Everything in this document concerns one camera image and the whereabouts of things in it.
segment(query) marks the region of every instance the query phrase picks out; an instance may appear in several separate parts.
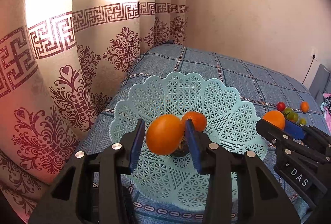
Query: bolt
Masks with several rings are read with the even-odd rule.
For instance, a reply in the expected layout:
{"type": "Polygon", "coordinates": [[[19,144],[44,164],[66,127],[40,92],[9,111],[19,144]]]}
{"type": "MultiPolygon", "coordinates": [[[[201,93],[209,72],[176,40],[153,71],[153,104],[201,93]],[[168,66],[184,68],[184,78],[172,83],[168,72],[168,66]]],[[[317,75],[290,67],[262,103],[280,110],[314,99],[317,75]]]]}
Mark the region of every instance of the bolt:
{"type": "Polygon", "coordinates": [[[216,143],[210,143],[209,144],[209,148],[210,149],[218,149],[218,144],[216,144],[216,143]]]}
{"type": "Polygon", "coordinates": [[[246,152],[247,156],[249,156],[250,158],[254,158],[256,156],[255,152],[254,151],[251,151],[251,150],[248,150],[246,152]]]}
{"type": "Polygon", "coordinates": [[[85,153],[83,151],[78,151],[78,152],[76,152],[75,157],[77,159],[80,159],[80,158],[84,157],[84,155],[85,155],[85,153]]]}
{"type": "Polygon", "coordinates": [[[120,143],[115,143],[115,144],[112,144],[112,149],[114,150],[118,150],[122,147],[122,145],[120,143]]]}

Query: curtain fold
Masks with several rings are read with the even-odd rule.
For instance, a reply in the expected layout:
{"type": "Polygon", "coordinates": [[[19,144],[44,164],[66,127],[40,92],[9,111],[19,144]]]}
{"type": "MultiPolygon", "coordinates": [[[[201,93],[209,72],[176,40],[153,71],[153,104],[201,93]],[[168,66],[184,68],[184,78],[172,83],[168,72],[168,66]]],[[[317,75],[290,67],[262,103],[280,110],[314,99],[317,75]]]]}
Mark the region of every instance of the curtain fold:
{"type": "Polygon", "coordinates": [[[25,222],[141,53],[185,42],[186,0],[0,0],[0,186],[25,222]]]}

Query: orange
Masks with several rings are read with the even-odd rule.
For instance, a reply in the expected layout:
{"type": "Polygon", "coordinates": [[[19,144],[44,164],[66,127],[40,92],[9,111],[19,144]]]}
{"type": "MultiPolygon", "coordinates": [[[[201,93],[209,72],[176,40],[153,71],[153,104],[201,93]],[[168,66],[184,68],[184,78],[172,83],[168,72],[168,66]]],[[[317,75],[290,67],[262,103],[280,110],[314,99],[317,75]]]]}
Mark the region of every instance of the orange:
{"type": "Polygon", "coordinates": [[[173,153],[183,139],[185,126],[174,115],[162,115],[155,119],[146,133],[148,149],[158,155],[173,153]]]}
{"type": "Polygon", "coordinates": [[[300,109],[302,112],[307,113],[309,111],[309,104],[307,102],[302,102],[300,109]]]}
{"type": "Polygon", "coordinates": [[[194,111],[186,112],[182,117],[182,122],[185,124],[185,121],[189,118],[192,120],[196,131],[203,132],[207,127],[207,119],[205,115],[194,111]]]}
{"type": "Polygon", "coordinates": [[[275,125],[279,129],[285,128],[285,117],[282,112],[271,110],[264,114],[263,119],[275,125]]]}

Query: white lettering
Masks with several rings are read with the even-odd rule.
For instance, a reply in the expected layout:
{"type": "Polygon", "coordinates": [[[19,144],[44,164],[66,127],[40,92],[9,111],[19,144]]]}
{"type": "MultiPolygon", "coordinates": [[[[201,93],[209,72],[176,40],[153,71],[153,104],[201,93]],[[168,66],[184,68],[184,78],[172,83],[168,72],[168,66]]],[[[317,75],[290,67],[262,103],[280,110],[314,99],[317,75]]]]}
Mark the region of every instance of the white lettering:
{"type": "Polygon", "coordinates": [[[299,175],[296,179],[299,179],[299,182],[300,182],[301,178],[302,178],[302,175],[299,175]]]}
{"type": "Polygon", "coordinates": [[[307,185],[307,182],[306,181],[308,182],[308,179],[305,179],[304,182],[301,183],[301,185],[303,185],[303,186],[307,185]]]}
{"type": "Polygon", "coordinates": [[[291,172],[291,175],[295,175],[297,173],[297,169],[294,168],[293,171],[291,172]]]}

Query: basket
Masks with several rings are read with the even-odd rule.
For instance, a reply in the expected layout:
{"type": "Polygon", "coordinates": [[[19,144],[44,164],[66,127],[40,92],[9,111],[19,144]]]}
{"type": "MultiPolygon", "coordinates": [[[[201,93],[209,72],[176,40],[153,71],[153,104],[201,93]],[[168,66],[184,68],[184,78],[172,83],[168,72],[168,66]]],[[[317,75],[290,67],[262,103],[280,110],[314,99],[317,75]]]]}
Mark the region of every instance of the basket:
{"type": "MultiPolygon", "coordinates": [[[[123,134],[134,130],[139,118],[145,120],[147,130],[159,115],[174,114],[181,118],[187,111],[207,117],[204,132],[212,142],[236,153],[253,150],[264,158],[267,146],[255,129],[259,117],[254,105],[241,101],[237,89],[225,87],[219,79],[205,81],[197,73],[172,72],[164,79],[151,76],[143,84],[133,85],[127,100],[115,106],[114,120],[109,126],[110,139],[119,142],[123,134]]],[[[189,154],[159,156],[147,148],[144,140],[138,166],[127,177],[140,193],[153,201],[190,211],[205,208],[209,175],[197,174],[189,154]]],[[[232,198],[237,198],[235,173],[232,173],[232,198]]]]}

